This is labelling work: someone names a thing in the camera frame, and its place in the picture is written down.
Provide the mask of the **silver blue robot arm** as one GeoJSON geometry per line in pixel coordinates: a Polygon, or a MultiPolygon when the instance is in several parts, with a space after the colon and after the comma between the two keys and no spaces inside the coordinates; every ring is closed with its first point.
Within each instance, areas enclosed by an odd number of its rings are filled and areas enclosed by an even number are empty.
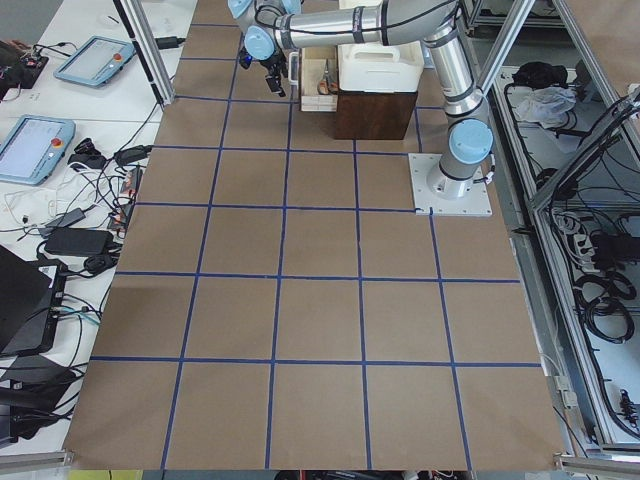
{"type": "Polygon", "coordinates": [[[306,47],[420,43],[433,65],[444,98],[448,140],[439,163],[426,176],[437,197],[454,200],[469,193],[488,157],[493,135],[487,125],[482,89],[471,73],[456,26],[455,1],[379,1],[351,8],[306,13],[299,1],[230,1],[243,34],[238,61],[259,62],[269,89],[283,95],[285,54],[306,47]]]}

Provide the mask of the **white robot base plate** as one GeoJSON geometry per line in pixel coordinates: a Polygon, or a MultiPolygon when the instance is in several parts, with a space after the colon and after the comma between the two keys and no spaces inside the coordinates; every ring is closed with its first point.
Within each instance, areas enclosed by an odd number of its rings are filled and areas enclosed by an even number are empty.
{"type": "Polygon", "coordinates": [[[410,153],[414,211],[417,215],[490,217],[492,208],[482,168],[467,180],[452,180],[440,169],[441,154],[410,153]]]}

